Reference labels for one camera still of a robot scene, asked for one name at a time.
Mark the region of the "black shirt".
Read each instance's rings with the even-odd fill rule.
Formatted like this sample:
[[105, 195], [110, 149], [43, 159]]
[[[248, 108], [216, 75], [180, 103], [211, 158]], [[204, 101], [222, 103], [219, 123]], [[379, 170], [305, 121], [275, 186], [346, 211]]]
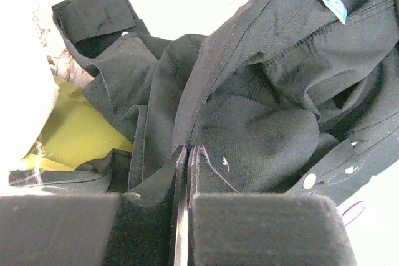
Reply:
[[398, 0], [248, 0], [208, 36], [152, 36], [129, 0], [64, 0], [52, 18], [91, 76], [59, 106], [90, 110], [68, 163], [7, 175], [15, 189], [135, 192], [189, 153], [193, 192], [322, 194], [344, 202], [398, 160]]

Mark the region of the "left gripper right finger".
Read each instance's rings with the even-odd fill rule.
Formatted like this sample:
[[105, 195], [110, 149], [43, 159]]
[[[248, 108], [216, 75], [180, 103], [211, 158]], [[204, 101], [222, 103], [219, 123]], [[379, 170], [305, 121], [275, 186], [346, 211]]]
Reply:
[[325, 196], [206, 192], [217, 180], [204, 147], [188, 162], [189, 265], [355, 265]]

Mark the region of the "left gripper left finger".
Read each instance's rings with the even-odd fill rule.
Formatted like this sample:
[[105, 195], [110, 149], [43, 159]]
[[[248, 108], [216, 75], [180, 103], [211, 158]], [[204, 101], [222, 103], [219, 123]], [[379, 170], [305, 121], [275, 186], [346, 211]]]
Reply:
[[2, 265], [186, 265], [187, 150], [125, 194], [1, 198]]

